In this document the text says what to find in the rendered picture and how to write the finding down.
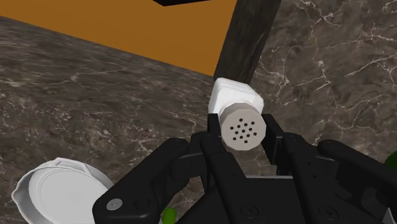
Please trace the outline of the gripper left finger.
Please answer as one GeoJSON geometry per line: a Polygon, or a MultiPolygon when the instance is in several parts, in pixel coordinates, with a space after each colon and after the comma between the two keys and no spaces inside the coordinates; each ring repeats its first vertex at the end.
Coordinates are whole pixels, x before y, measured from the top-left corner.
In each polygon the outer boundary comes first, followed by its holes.
{"type": "Polygon", "coordinates": [[[170,138],[127,173],[92,208],[95,224],[158,224],[171,199],[200,177],[204,196],[176,224],[261,224],[263,206],[221,142],[218,115],[189,141],[170,138]]]}

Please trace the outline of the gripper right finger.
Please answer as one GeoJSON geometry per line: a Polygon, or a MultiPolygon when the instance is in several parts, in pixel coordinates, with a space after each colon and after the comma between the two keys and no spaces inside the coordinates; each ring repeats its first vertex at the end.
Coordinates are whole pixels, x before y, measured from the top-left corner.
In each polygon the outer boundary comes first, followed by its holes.
{"type": "Polygon", "coordinates": [[[263,149],[276,166],[281,208],[273,224],[397,224],[397,170],[336,140],[309,144],[274,117],[263,149]]]}

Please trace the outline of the white salt shaker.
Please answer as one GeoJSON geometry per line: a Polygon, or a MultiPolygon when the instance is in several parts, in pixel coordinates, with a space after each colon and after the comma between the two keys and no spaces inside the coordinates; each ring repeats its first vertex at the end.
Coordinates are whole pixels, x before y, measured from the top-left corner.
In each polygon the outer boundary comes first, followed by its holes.
{"type": "Polygon", "coordinates": [[[265,138],[267,125],[261,116],[262,97],[248,84],[226,78],[214,82],[208,112],[219,120],[224,143],[237,151],[249,151],[265,138]]]}

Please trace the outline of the green object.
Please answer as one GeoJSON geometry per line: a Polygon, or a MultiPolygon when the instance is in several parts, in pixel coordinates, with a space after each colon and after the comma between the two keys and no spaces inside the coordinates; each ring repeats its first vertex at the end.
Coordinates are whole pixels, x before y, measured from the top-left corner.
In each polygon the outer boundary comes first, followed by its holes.
{"type": "Polygon", "coordinates": [[[162,213],[162,224],[176,224],[177,212],[174,208],[168,207],[162,213]]]}
{"type": "Polygon", "coordinates": [[[385,160],[384,164],[394,170],[397,170],[397,151],[391,153],[385,160]]]}

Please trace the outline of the white plate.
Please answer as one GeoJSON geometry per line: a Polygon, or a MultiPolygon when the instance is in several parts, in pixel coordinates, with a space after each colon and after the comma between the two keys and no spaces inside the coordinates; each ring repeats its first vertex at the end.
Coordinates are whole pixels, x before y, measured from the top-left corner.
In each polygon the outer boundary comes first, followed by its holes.
{"type": "Polygon", "coordinates": [[[58,157],[23,175],[11,198],[28,224],[95,224],[94,202],[112,186],[95,167],[58,157]]]}

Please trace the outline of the dark wooden post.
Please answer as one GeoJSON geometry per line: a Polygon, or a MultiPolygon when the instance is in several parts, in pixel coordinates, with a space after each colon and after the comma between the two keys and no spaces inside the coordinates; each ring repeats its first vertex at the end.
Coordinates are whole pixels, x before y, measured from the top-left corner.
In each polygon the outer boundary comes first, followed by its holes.
{"type": "Polygon", "coordinates": [[[251,82],[280,5],[281,0],[237,0],[215,80],[251,82]]]}

